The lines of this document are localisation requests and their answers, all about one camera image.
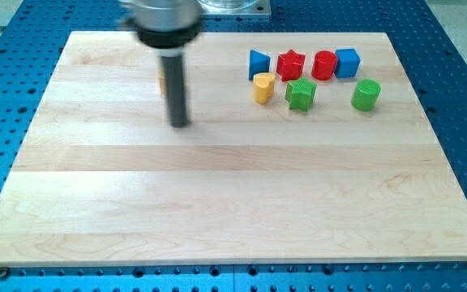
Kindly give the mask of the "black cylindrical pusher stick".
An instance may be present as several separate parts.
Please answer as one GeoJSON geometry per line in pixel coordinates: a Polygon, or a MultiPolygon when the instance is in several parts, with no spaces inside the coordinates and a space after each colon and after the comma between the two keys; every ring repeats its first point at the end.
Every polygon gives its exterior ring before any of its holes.
{"type": "Polygon", "coordinates": [[[188,124],[183,56],[161,56],[161,65],[165,78],[169,124],[175,128],[183,128],[188,124]]]}

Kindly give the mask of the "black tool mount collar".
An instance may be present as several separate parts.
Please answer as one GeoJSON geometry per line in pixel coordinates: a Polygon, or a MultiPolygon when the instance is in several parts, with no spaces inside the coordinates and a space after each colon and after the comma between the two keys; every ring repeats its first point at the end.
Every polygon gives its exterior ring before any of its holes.
{"type": "Polygon", "coordinates": [[[139,41],[153,49],[177,49],[193,41],[199,35],[202,28],[202,21],[198,19],[185,28],[178,28],[168,32],[159,32],[140,27],[135,20],[130,17],[121,22],[121,28],[133,29],[139,41]]]}

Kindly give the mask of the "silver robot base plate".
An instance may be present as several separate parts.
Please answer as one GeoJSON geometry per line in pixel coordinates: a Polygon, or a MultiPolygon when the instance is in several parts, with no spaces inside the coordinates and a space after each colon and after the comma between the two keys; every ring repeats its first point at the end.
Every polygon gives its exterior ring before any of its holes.
{"type": "Polygon", "coordinates": [[[270,0],[198,0],[205,19],[269,19],[270,0]]]}

